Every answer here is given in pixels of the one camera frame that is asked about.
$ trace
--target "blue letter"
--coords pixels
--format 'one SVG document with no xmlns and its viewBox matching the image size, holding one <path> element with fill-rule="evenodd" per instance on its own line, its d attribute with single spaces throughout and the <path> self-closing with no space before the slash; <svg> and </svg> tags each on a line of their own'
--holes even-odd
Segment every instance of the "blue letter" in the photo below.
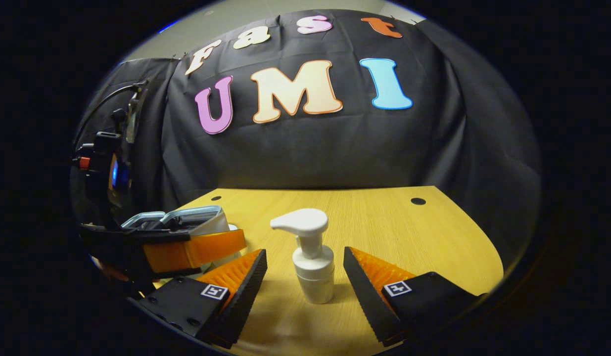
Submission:
<svg viewBox="0 0 611 356">
<path fill-rule="evenodd" d="M 407 109 L 413 101 L 402 92 L 398 77 L 393 68 L 395 62 L 386 58 L 360 59 L 360 65 L 369 69 L 376 86 L 376 98 L 371 101 L 376 108 L 385 110 Z"/>
</svg>

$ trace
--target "letter m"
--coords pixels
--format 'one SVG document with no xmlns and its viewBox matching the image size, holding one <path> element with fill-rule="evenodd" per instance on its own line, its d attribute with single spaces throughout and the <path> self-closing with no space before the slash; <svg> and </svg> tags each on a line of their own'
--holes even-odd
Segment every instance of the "letter m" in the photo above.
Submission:
<svg viewBox="0 0 611 356">
<path fill-rule="evenodd" d="M 281 112 L 274 107 L 272 97 L 276 97 L 289 115 L 296 114 L 303 92 L 307 93 L 307 103 L 303 106 L 303 111 L 308 114 L 334 113 L 341 110 L 343 103 L 335 98 L 329 81 L 330 67 L 330 61 L 307 61 L 301 65 L 294 81 L 290 81 L 277 68 L 267 68 L 251 75 L 250 78 L 257 82 L 259 95 L 259 110 L 253 115 L 253 121 L 261 124 L 280 117 Z"/>
</svg>

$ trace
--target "blue light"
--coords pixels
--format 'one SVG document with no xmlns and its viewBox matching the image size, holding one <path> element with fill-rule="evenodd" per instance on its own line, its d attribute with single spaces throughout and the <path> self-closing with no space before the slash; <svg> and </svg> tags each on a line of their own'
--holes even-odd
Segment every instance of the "blue light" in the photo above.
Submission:
<svg viewBox="0 0 611 356">
<path fill-rule="evenodd" d="M 177 21 L 175 21 L 174 23 L 172 23 L 171 25 L 165 27 L 164 29 L 161 29 L 160 32 L 158 32 L 159 34 L 161 34 L 164 30 L 168 29 L 169 27 L 172 27 L 173 25 L 176 24 Z"/>
<path fill-rule="evenodd" d="M 111 171 L 111 185 L 116 187 L 116 173 L 118 172 L 118 161 L 114 161 L 114 168 Z"/>
</svg>

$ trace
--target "cable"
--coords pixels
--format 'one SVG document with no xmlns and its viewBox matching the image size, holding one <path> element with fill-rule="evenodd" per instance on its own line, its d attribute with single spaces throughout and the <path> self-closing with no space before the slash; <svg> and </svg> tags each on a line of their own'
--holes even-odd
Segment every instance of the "cable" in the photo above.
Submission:
<svg viewBox="0 0 611 356">
<path fill-rule="evenodd" d="M 134 89 L 134 90 L 138 90 L 138 88 L 141 88 L 144 84 L 143 82 L 140 83 L 134 83 L 130 86 L 125 86 L 122 87 L 120 89 L 114 90 L 112 93 L 110 93 L 109 95 L 107 95 L 100 103 L 97 104 L 97 106 L 95 106 L 95 108 L 91 111 L 90 115 L 88 115 L 86 117 L 86 119 L 83 121 L 83 124 L 81 124 L 81 128 L 79 128 L 79 131 L 77 132 L 77 135 L 74 138 L 74 142 L 72 142 L 72 153 L 74 154 L 75 149 L 77 149 L 77 142 L 79 142 L 79 137 L 81 137 L 81 133 L 83 133 L 83 130 L 86 128 L 86 124 L 88 124 L 88 121 L 90 121 L 90 119 L 92 118 L 92 116 L 94 115 L 94 113 L 103 105 L 106 103 L 106 101 L 108 101 L 109 99 L 112 99 L 115 95 L 120 94 L 126 90 L 130 90 L 130 89 Z"/>
</svg>

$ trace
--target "wall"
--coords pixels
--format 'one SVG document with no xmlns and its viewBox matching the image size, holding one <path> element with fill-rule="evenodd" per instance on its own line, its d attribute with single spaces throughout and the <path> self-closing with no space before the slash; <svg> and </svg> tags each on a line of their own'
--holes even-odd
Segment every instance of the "wall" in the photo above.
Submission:
<svg viewBox="0 0 611 356">
<path fill-rule="evenodd" d="M 386 16 L 393 14 L 395 18 L 406 22 L 416 18 L 403 7 L 385 0 L 223 0 L 155 34 L 153 38 L 138 45 L 124 60 L 180 58 L 185 52 L 204 43 L 208 44 L 212 38 L 246 23 L 307 9 L 354 9 Z"/>
</svg>

